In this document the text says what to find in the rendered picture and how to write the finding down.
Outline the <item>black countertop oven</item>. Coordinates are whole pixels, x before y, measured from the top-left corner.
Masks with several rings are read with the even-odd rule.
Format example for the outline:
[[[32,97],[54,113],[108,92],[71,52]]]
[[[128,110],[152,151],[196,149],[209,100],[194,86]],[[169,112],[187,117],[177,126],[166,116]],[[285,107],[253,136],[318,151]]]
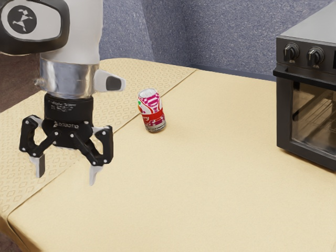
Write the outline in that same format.
[[[276,39],[277,146],[336,171],[336,0]]]

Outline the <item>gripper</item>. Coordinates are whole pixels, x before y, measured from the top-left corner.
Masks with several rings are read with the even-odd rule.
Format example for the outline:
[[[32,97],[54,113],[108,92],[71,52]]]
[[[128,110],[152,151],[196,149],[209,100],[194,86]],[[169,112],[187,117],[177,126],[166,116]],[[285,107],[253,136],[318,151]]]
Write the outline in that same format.
[[[44,96],[44,120],[31,115],[22,120],[19,150],[28,153],[35,165],[36,177],[45,173],[44,151],[55,146],[77,149],[90,163],[89,185],[94,185],[97,174],[113,159],[112,126],[93,127],[93,97],[63,99],[50,94]],[[37,145],[35,130],[42,127],[47,137]]]

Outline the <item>red and white drink can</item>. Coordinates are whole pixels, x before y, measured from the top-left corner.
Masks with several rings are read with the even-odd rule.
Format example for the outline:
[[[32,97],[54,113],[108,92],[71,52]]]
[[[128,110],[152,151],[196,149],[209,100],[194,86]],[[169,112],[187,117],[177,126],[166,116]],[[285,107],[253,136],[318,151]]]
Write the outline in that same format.
[[[166,126],[162,101],[159,93],[153,89],[145,89],[139,92],[138,109],[142,114],[145,128],[149,132],[159,132]]]

